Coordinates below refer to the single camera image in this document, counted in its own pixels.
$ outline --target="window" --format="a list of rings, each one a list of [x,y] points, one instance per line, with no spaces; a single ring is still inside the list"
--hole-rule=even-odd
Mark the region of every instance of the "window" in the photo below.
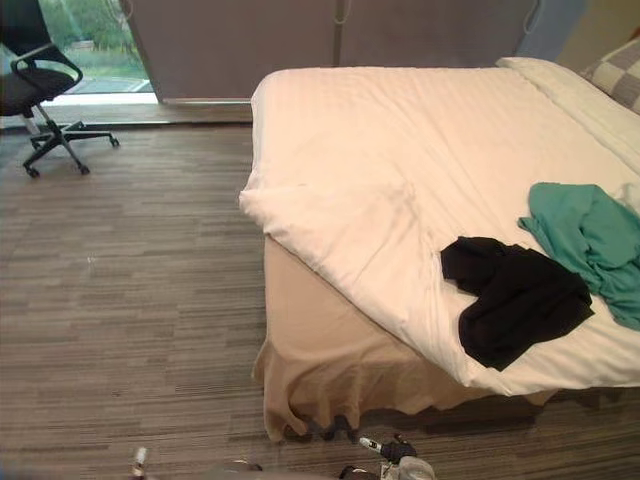
[[[68,94],[153,91],[118,0],[40,0],[40,6],[53,42],[84,74]]]

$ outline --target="gray carpet floor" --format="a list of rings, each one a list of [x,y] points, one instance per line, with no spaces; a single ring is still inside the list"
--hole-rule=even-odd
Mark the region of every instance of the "gray carpet floor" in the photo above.
[[[344,432],[267,439],[253,360],[265,333],[262,236],[237,208],[248,128],[165,128],[76,144],[27,177],[26,138],[0,148],[0,462],[44,477],[125,478],[136,447],[159,478],[245,458],[336,476],[377,459]],[[441,480],[630,479],[640,390],[563,392],[543,409],[486,398],[404,433]]]

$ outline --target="black office chair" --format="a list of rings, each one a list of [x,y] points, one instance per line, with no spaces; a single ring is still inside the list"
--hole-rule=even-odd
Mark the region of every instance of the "black office chair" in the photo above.
[[[75,161],[80,173],[89,169],[71,149],[71,140],[109,137],[111,145],[117,147],[118,140],[107,131],[88,130],[82,122],[60,128],[40,105],[44,100],[53,100],[82,80],[82,72],[51,42],[42,17],[38,0],[2,0],[2,31],[0,41],[17,58],[11,62],[11,73],[2,75],[2,100],[0,115],[24,115],[33,117],[36,107],[47,122],[49,132],[31,137],[35,151],[24,162],[24,168],[32,177],[40,173],[31,165],[54,147],[62,145]],[[49,60],[71,68],[76,78],[57,70],[39,68],[36,61]]]

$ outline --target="white duvet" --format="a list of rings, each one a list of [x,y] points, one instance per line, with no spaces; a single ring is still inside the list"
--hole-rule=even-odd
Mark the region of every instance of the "white duvet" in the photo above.
[[[540,250],[516,221],[536,182],[640,182],[640,117],[548,62],[302,69],[254,98],[241,208],[372,320],[466,386],[504,395],[640,385],[640,332],[595,315],[504,371],[467,356],[475,297],[442,279],[459,235]]]

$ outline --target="bed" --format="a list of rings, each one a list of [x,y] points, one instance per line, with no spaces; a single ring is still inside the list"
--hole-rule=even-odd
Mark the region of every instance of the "bed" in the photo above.
[[[640,385],[640,334],[595,315],[499,372],[465,355],[474,298],[444,282],[458,235],[540,250],[516,221],[538,181],[640,181],[640,117],[532,59],[487,69],[302,69],[253,98],[241,208],[265,237],[265,424],[304,434],[345,415],[450,408],[490,394]]]

